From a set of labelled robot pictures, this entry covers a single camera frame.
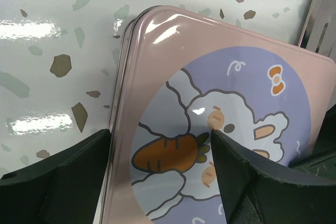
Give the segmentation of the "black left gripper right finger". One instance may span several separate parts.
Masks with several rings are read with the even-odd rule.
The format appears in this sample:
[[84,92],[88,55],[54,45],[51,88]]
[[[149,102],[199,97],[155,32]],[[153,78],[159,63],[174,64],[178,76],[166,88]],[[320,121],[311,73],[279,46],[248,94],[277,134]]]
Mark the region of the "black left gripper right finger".
[[335,223],[335,179],[275,163],[211,132],[227,223]]

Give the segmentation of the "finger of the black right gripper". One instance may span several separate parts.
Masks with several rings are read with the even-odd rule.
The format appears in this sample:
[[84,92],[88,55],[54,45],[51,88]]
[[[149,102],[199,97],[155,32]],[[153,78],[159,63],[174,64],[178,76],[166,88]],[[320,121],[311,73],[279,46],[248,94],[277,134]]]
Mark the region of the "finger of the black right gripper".
[[326,112],[311,155],[289,167],[307,174],[335,179],[335,105]]

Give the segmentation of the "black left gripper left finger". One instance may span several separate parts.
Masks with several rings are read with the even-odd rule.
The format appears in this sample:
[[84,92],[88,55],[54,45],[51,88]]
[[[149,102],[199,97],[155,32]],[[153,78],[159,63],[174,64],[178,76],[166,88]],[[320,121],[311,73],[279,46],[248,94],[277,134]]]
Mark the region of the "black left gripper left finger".
[[93,223],[109,159],[111,133],[1,177],[1,223]]

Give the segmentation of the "small square steel lid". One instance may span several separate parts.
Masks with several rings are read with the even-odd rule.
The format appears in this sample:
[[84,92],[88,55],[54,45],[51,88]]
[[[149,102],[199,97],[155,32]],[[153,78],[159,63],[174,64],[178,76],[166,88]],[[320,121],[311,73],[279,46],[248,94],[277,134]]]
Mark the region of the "small square steel lid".
[[211,131],[281,165],[307,155],[335,62],[173,6],[137,17],[106,221],[225,223]]

